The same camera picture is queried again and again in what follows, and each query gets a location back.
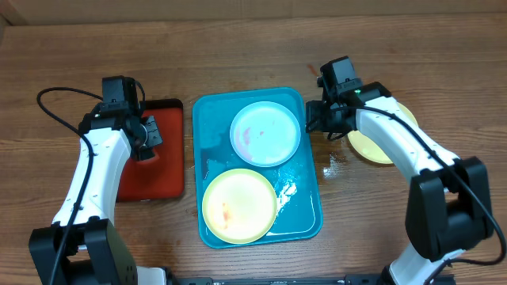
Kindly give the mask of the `light blue plate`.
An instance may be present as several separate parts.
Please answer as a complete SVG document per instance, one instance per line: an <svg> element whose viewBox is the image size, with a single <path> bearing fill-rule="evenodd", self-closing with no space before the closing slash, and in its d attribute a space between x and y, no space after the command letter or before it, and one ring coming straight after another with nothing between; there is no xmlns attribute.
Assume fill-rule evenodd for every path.
<svg viewBox="0 0 507 285"><path fill-rule="evenodd" d="M297 151L300 140L300 125L293 112L272 101L247 105L236 114L230 127L234 152L257 167L287 162Z"/></svg>

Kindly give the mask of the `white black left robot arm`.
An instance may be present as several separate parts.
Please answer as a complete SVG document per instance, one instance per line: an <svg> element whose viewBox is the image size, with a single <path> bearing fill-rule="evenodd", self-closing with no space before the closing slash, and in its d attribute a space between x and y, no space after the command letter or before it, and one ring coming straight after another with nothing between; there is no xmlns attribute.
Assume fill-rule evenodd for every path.
<svg viewBox="0 0 507 285"><path fill-rule="evenodd" d="M29 252L44 284L165 284L164 268L135 263L114 227L121 174L147 142L139 104L99 103L80 123L80 155L67 197L49 227L35 229Z"/></svg>

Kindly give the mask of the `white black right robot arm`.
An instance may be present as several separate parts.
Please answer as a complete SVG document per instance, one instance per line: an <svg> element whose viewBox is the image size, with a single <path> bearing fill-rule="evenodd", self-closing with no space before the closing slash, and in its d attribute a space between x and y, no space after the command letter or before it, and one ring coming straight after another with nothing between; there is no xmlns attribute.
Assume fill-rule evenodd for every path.
<svg viewBox="0 0 507 285"><path fill-rule="evenodd" d="M486 167L461 159L428 137L378 82L354 79L328 84L320 101L306 107L306 130L330 140L359 131L372 140L407 179L405 227L409 245L383 270L381 284L431 284L441 271L463 262L461 254L496 234Z"/></svg>

